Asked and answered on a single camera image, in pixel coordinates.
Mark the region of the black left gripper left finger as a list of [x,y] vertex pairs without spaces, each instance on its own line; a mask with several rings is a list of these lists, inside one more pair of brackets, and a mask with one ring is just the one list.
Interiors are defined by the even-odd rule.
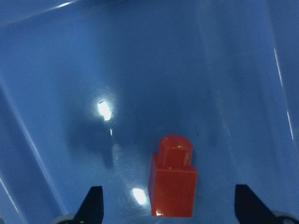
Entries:
[[75,224],[101,224],[103,217],[103,189],[101,186],[93,186],[89,189],[73,221]]

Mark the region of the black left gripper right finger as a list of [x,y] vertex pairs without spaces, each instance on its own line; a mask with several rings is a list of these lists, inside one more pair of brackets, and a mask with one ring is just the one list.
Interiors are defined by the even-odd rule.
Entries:
[[235,216],[240,224],[272,224],[275,215],[246,184],[235,186]]

